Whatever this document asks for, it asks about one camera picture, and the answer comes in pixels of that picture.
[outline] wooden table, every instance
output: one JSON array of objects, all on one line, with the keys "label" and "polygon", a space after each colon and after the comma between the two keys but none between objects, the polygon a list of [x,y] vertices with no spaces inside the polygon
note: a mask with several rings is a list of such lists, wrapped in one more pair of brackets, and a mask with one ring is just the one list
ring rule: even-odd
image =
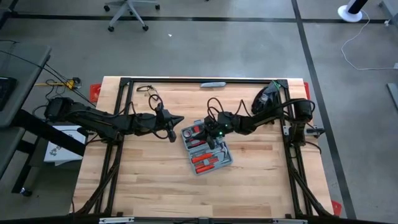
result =
[{"label": "wooden table", "polygon": [[[120,77],[104,77],[97,109],[113,113],[119,80]],[[302,79],[288,81],[291,98],[307,97]],[[153,113],[148,105],[148,93],[135,91],[146,84],[134,84],[132,100],[137,113]],[[217,97],[225,111],[235,112],[240,99],[250,107],[263,85],[227,84],[214,89],[201,89],[197,83],[150,85],[156,87],[166,109],[185,119],[175,127],[175,143],[152,134],[125,137],[113,214],[214,218],[282,218],[286,213],[294,214],[279,122],[258,127],[248,136],[227,135],[234,162],[201,176],[193,174],[182,143],[180,130],[207,116],[206,102],[210,97]],[[307,140],[317,143],[312,137]],[[73,196],[77,210],[99,184],[105,150],[106,145],[100,142],[86,148]],[[302,147],[302,157],[309,188],[333,213],[319,150],[307,144]],[[301,190],[297,188],[305,211]],[[107,198],[106,190],[103,209]]]}]

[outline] computer keyboard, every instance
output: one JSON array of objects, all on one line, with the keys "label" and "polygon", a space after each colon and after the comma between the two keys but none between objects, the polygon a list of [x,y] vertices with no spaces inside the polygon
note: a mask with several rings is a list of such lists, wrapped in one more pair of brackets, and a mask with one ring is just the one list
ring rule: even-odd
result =
[{"label": "computer keyboard", "polygon": [[17,80],[15,78],[0,77],[0,111],[2,111],[6,105],[16,84]]}]

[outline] black desk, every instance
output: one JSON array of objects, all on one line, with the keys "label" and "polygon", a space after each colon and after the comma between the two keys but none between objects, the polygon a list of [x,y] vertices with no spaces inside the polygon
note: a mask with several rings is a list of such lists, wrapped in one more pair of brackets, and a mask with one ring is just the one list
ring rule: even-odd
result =
[{"label": "black desk", "polygon": [[4,174],[15,150],[28,153],[28,160],[12,190],[14,193],[18,193],[30,171],[29,159],[35,148],[33,144],[21,141],[25,130],[56,145],[70,149],[81,156],[84,155],[85,145],[21,109],[39,77],[42,67],[50,58],[51,48],[44,45],[0,42],[0,50],[41,66],[38,67],[12,55],[0,52],[0,76],[12,77],[17,80],[15,90],[12,92],[4,109],[0,111],[0,178]]}]

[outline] white power cord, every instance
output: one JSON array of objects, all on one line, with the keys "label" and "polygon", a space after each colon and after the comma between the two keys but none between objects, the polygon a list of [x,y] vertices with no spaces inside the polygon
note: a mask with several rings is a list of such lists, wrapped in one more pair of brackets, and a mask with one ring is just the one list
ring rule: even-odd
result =
[{"label": "white power cord", "polygon": [[355,38],[357,38],[357,36],[359,36],[359,35],[362,33],[362,30],[363,30],[363,29],[370,23],[370,21],[371,21],[371,18],[369,17],[369,15],[368,15],[364,10],[361,10],[361,11],[362,11],[363,13],[365,13],[366,17],[368,17],[368,22],[367,22],[364,26],[362,26],[361,30],[359,31],[358,34],[355,35],[355,37],[351,38],[350,40],[347,40],[347,41],[343,44],[343,46],[341,47],[341,53],[343,53],[344,59],[345,59],[353,68],[355,68],[355,69],[357,69],[357,70],[390,70],[390,69],[397,70],[396,68],[357,68],[357,67],[355,67],[355,65],[353,65],[353,64],[347,59],[347,56],[346,56],[346,54],[344,53],[344,50],[343,50],[344,46],[345,46],[347,43],[349,43],[349,42],[351,42],[352,40],[354,40]]}]

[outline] table leg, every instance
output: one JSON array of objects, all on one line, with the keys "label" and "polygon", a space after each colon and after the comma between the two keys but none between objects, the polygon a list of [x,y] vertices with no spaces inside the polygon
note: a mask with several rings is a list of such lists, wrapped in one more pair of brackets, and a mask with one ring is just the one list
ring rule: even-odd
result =
[{"label": "table leg", "polygon": [[42,137],[58,146],[64,147],[79,156],[84,155],[86,146],[83,143],[62,131],[57,130],[53,126],[43,122],[24,110],[18,111],[12,125],[25,128],[26,131]]}]

